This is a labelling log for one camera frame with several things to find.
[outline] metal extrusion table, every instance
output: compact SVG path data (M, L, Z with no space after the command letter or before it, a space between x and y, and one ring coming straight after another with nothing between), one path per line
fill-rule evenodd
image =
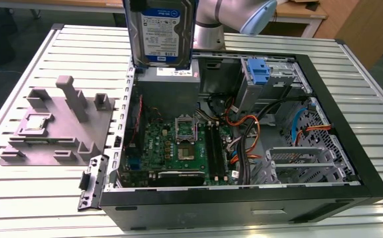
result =
M307 54L383 178L383 90L345 45L333 40L225 34L229 50ZM51 30L0 110L0 153L29 106L25 96L44 87L51 96L59 75L72 75L84 96L96 92L123 104L129 61L123 28L65 25ZM115 120L120 112L113 112ZM108 144L113 138L108 135ZM352 208L315 224L123 232L103 211L77 212L85 167L0 166L0 236L4 237L383 237L383 201Z

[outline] motherboard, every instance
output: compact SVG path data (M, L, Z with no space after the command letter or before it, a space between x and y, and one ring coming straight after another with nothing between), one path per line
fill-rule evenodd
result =
M127 158L123 187L233 183L221 150L231 140L229 127L176 120L145 125L144 151L141 157Z

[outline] ram slot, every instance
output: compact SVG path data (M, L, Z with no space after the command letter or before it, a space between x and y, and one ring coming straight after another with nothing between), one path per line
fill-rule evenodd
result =
M204 141L205 141L205 155L207 155L207 163L209 166L209 178L213 179L216 176L216 160L213 157L213 145L212 145L212 125L204 126Z
M212 147L213 147L213 158L216 162L216 175L223 178L225 175L225 165L223 158L223 147L219 135L219 126L212 128Z

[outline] green circuit board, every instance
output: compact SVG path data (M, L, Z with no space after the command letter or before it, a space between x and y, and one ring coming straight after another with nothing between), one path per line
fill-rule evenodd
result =
M229 178L219 178L217 181L209 178L208 161L205 155L204 124L196 124L197 140L193 143L176 143L175 122L153 122L145 126L144 152L141 158L136 158L135 163L140 165L132 173L135 184L145 177L140 171L200 171L205 173L205 185L229 185ZM231 135L229 128L220 126L220 136L227 138ZM179 126L179 135L192 133L189 126Z

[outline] blue hard drive label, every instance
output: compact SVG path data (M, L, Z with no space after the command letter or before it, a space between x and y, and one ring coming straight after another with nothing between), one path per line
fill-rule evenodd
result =
M141 13L144 55L151 61L171 62L179 56L179 35L175 26L180 12L173 9L149 8Z

